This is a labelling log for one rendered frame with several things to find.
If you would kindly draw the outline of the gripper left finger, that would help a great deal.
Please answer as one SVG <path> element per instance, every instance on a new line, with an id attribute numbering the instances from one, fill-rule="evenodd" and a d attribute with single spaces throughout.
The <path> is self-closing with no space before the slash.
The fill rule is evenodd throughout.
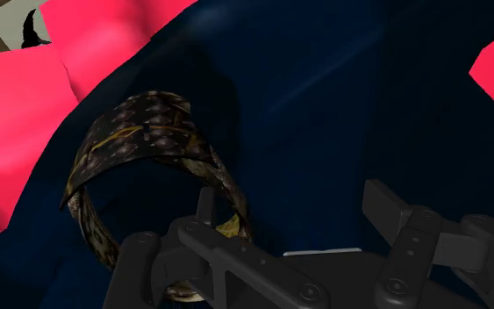
<path id="1" fill-rule="evenodd" d="M 129 235 L 103 309 L 160 309 L 166 288 L 182 280 L 212 309 L 330 309 L 321 284 L 214 229 L 214 198 L 214 189 L 201 189 L 196 214 L 175 219 L 164 236 Z"/>

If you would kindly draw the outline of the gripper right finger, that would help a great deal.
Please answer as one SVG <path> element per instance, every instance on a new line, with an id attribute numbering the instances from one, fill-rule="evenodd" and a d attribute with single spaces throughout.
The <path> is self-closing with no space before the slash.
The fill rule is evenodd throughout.
<path id="1" fill-rule="evenodd" d="M 390 245 L 376 280 L 377 309 L 421 309 L 435 265 L 449 267 L 494 309 L 494 218 L 470 214 L 455 223 L 408 205 L 377 179 L 364 184 L 362 212 Z"/>

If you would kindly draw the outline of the dark blue blanket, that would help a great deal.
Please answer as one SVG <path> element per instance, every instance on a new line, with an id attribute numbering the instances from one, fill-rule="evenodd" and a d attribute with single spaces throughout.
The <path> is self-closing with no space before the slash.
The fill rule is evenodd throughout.
<path id="1" fill-rule="evenodd" d="M 494 0 L 197 0 L 66 118 L 0 233 L 0 309 L 101 309 L 110 271 L 59 204 L 94 120 L 190 101 L 270 254 L 383 253 L 365 181 L 448 219 L 494 217 L 494 101 L 469 76 Z"/>

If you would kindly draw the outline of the black curved figure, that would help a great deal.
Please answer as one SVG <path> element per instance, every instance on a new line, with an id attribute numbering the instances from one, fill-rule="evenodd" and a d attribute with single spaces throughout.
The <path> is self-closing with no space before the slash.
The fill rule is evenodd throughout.
<path id="1" fill-rule="evenodd" d="M 23 41 L 21 43 L 22 49 L 51 44 L 51 41 L 43 40 L 34 30 L 33 15 L 35 11 L 36 11 L 35 9 L 29 11 L 23 23 L 23 30 L 22 30 Z"/>

